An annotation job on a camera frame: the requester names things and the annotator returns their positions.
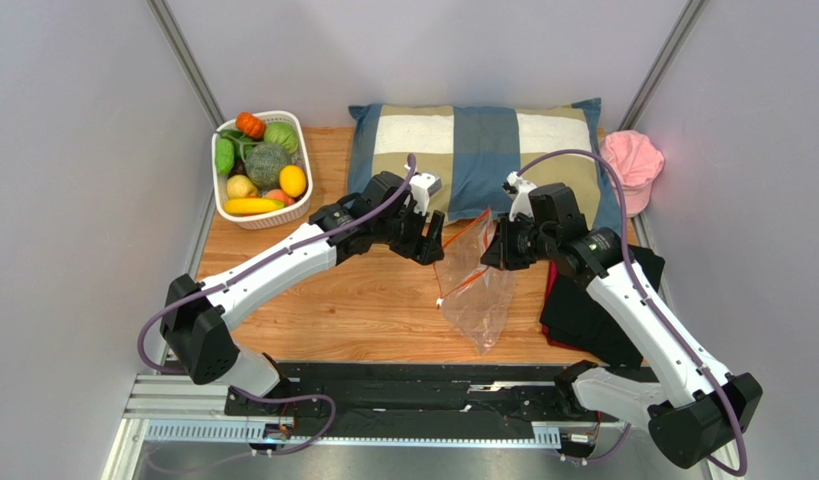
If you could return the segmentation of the clear zip bag orange zipper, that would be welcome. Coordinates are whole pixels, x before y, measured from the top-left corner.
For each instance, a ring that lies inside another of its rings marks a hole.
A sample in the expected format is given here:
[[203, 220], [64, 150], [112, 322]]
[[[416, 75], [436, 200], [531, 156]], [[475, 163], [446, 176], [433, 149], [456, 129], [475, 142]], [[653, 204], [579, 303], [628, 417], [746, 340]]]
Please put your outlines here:
[[444, 242], [444, 259], [434, 264], [437, 309], [479, 355], [498, 342], [516, 286], [515, 273], [481, 263], [495, 230], [493, 215], [485, 210]]

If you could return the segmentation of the yellow toy lemon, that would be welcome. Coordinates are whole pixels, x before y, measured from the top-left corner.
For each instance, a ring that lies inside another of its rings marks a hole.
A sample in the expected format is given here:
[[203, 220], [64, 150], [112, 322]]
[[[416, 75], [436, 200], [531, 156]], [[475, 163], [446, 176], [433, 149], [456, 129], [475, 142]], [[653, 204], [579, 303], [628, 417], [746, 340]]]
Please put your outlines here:
[[297, 165], [287, 165], [279, 173], [279, 185], [288, 197], [297, 199], [307, 191], [307, 174]]

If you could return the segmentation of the pink toy peach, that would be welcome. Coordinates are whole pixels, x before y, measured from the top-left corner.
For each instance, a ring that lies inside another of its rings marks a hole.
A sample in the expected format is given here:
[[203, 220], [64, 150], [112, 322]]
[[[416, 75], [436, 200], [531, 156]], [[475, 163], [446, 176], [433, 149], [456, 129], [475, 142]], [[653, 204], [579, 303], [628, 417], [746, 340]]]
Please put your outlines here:
[[261, 197], [282, 202], [285, 206], [291, 206], [296, 203], [296, 200], [293, 197], [288, 196], [282, 189], [266, 191], [261, 195]]

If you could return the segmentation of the yellow toy banana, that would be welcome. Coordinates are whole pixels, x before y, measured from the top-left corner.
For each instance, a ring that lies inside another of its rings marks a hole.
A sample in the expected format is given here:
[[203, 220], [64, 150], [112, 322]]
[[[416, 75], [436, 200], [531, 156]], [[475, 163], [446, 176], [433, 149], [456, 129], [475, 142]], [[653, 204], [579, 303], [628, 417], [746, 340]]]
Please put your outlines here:
[[262, 197], [231, 199], [223, 204], [223, 210], [233, 216], [268, 214], [282, 210], [285, 207], [282, 202]]

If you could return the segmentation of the green toy pepper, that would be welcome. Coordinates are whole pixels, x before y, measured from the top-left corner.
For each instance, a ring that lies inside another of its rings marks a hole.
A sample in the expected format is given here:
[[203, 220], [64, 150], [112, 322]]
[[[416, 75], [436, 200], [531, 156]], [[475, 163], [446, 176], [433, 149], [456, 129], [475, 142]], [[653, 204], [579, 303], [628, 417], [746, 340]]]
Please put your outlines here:
[[215, 145], [214, 166], [219, 175], [228, 175], [235, 164], [235, 143], [228, 138], [220, 138]]

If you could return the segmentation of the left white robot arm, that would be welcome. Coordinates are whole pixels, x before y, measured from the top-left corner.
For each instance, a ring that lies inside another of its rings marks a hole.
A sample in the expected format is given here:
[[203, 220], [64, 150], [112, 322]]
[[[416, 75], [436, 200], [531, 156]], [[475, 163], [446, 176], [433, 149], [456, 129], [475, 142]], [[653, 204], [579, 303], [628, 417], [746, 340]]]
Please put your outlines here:
[[237, 267], [201, 282], [189, 275], [173, 280], [159, 331], [184, 373], [196, 385], [270, 393], [280, 382], [277, 367], [236, 342], [232, 331], [280, 293], [374, 245], [419, 265], [442, 260], [444, 215], [429, 209], [441, 187], [430, 173], [379, 173], [362, 192], [321, 207], [286, 239]]

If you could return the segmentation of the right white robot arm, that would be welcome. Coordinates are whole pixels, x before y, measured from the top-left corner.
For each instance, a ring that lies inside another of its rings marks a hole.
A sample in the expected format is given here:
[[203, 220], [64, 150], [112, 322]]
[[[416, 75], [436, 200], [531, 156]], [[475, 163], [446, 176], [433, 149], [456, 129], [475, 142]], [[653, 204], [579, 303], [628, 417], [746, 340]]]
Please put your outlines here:
[[522, 270], [555, 264], [622, 329], [656, 376], [639, 383], [581, 361], [555, 382], [572, 410], [601, 411], [645, 429], [674, 465], [689, 469], [729, 442], [740, 444], [763, 396], [750, 373], [733, 374], [685, 329], [657, 295], [626, 240], [589, 229], [573, 190], [504, 182], [512, 205], [498, 218], [484, 265]]

